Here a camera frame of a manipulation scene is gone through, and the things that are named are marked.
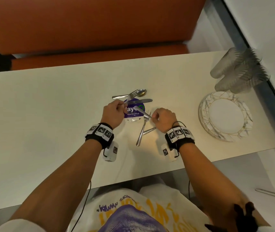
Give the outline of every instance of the white t-shirt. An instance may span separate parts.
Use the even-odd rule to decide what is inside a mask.
[[[80,212],[76,212],[70,232]],[[119,189],[92,199],[84,209],[74,232],[209,232],[209,218],[178,190],[163,184],[143,187],[139,193]],[[8,221],[0,232],[45,232],[23,219]],[[271,232],[271,227],[259,227]]]

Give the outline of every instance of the wristband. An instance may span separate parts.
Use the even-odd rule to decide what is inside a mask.
[[[85,141],[94,139],[100,142],[102,149],[109,147],[114,139],[113,129],[107,123],[93,125],[86,133]]]
[[[194,137],[192,133],[184,126],[174,126],[171,128],[165,135],[165,139],[170,150],[176,149],[179,151],[179,148],[185,143],[193,143]]]

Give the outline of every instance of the person's left arm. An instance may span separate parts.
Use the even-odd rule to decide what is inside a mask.
[[[114,129],[124,119],[124,112],[124,102],[115,100],[104,107],[101,122]],[[10,220],[25,219],[47,232],[66,231],[88,188],[101,149],[100,142],[87,140],[35,188]]]

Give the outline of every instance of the stack of plates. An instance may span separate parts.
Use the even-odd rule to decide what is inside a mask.
[[[210,135],[228,142],[248,137],[253,126],[247,105],[229,92],[207,95],[199,106],[199,119]]]

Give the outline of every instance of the floor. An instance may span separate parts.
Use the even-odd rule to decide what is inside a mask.
[[[234,46],[209,0],[200,15],[193,38],[187,42],[187,46],[190,53],[228,50]],[[254,190],[263,188],[275,192],[275,151],[252,153],[217,161],[214,164],[253,201],[262,216],[275,228],[275,197]],[[182,194],[188,196],[189,180],[184,169],[160,176],[167,185],[179,189]],[[89,197],[95,191],[96,189],[92,189]],[[18,207],[19,205],[0,209],[0,225],[6,222]]]

